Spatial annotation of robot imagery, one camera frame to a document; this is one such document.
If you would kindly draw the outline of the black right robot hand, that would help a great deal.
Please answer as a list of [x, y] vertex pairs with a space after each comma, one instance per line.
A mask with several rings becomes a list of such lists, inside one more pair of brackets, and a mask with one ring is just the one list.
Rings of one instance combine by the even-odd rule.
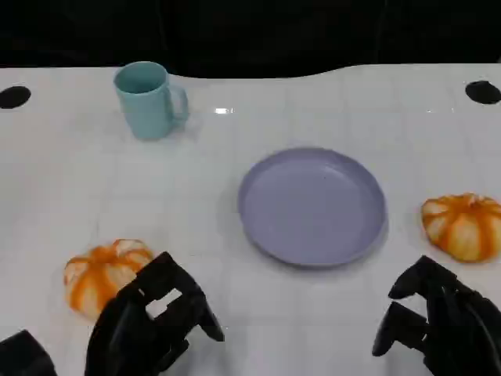
[[373, 343], [375, 357], [398, 342], [424, 356], [433, 375], [498, 375], [500, 311], [427, 256], [395, 281]]

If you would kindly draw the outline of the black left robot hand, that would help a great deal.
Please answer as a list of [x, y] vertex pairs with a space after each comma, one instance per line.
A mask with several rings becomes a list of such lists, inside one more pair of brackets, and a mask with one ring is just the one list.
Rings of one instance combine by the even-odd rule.
[[200, 285], [165, 251], [106, 304], [89, 339], [85, 374], [159, 375], [188, 349], [194, 327], [225, 340]]

